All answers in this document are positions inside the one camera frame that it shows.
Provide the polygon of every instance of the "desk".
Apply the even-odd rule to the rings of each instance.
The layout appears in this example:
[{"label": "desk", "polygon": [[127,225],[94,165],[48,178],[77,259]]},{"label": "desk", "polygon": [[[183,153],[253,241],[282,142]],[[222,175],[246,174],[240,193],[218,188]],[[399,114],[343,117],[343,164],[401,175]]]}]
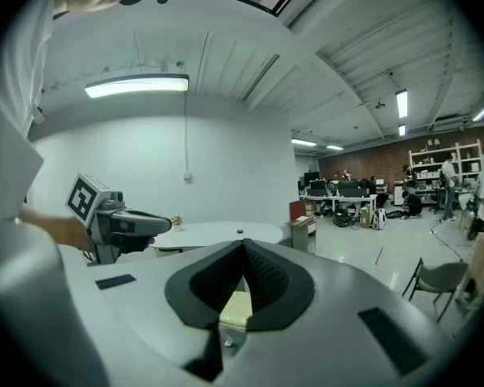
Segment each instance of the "desk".
[{"label": "desk", "polygon": [[377,209],[377,196],[370,195],[369,198],[346,198],[346,197],[311,197],[308,195],[300,195],[301,199],[306,199],[308,201],[332,201],[332,210],[336,209],[336,201],[339,202],[369,202],[371,205],[371,214]]},{"label": "desk", "polygon": [[163,250],[196,248],[246,238],[278,243],[283,238],[283,232],[274,225],[264,223],[190,223],[184,224],[182,231],[171,230],[158,235],[151,246]]}]

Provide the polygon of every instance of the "power cord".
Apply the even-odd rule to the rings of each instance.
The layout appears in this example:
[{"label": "power cord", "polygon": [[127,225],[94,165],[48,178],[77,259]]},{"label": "power cord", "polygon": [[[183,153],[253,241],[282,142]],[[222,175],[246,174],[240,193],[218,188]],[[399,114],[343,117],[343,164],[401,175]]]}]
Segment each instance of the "power cord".
[{"label": "power cord", "polygon": [[434,232],[434,228],[435,228],[435,227],[437,227],[439,224],[440,224],[440,222],[439,222],[439,221],[437,221],[436,225],[434,225],[434,226],[431,228],[430,232],[431,232],[431,233],[432,233],[432,234],[433,234],[433,235],[434,235],[434,236],[435,236],[435,237],[436,237],[436,238],[437,238],[437,239],[438,239],[438,240],[439,240],[441,243],[443,243],[443,244],[444,244],[444,245],[446,245],[448,248],[450,248],[450,249],[453,251],[453,253],[454,253],[455,255],[457,255],[457,257],[459,258],[459,261],[460,261],[460,262],[464,262],[464,260],[462,259],[462,257],[461,257],[459,254],[457,254],[456,250],[455,250],[455,249],[453,249],[452,247],[450,247],[450,246],[449,246],[449,245],[448,245],[448,244],[447,244],[445,241],[443,241],[443,240],[442,240],[442,239],[441,239],[439,236],[437,236],[437,233],[435,233],[435,232]]}]

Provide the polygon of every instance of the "small plant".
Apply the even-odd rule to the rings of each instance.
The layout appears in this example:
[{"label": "small plant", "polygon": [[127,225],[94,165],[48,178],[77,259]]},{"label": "small plant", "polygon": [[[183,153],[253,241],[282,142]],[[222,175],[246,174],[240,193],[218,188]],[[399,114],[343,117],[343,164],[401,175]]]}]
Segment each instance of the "small plant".
[{"label": "small plant", "polygon": [[170,219],[170,222],[172,222],[173,225],[182,225],[183,220],[181,219],[180,216],[175,216],[172,219]]}]

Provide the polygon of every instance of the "white floor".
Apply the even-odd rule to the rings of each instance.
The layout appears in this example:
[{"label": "white floor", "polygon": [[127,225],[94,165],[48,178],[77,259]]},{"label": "white floor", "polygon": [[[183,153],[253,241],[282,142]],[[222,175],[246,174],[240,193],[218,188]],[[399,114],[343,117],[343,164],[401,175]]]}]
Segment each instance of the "white floor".
[{"label": "white floor", "polygon": [[[396,209],[389,206],[386,211]],[[317,218],[315,254],[353,265],[401,294],[411,279],[420,257],[425,264],[431,265],[459,261],[458,256],[441,243],[436,235],[452,247],[464,261],[469,259],[472,251],[471,242],[465,239],[467,231],[464,227],[458,228],[461,212],[457,212],[455,216],[457,221],[439,224],[437,220],[440,213],[433,214],[428,208],[424,208],[422,218],[407,221],[387,219],[381,231],[371,228],[339,228],[332,223],[331,217]],[[431,234],[433,227],[436,235]],[[313,251],[312,239],[309,252]],[[434,298],[434,294],[416,291],[412,303],[435,320],[448,298],[447,295],[441,296],[436,305],[437,311],[432,304]],[[441,319],[440,326],[451,335],[458,330],[462,320],[463,312],[456,302],[452,302]]]}]

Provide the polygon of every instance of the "white ceiling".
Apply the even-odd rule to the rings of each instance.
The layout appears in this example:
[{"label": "white ceiling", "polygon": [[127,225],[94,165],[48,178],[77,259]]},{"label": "white ceiling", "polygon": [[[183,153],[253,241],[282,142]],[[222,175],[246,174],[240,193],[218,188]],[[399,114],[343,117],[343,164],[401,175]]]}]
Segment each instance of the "white ceiling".
[{"label": "white ceiling", "polygon": [[402,123],[412,135],[484,107],[484,47],[450,1],[309,3],[287,25],[235,0],[145,0],[66,15],[48,43],[41,107],[47,118],[71,111],[89,101],[83,88],[92,81],[183,72],[191,92],[287,114],[294,137],[319,143],[297,147],[304,153],[390,141],[400,89],[409,93]]}]

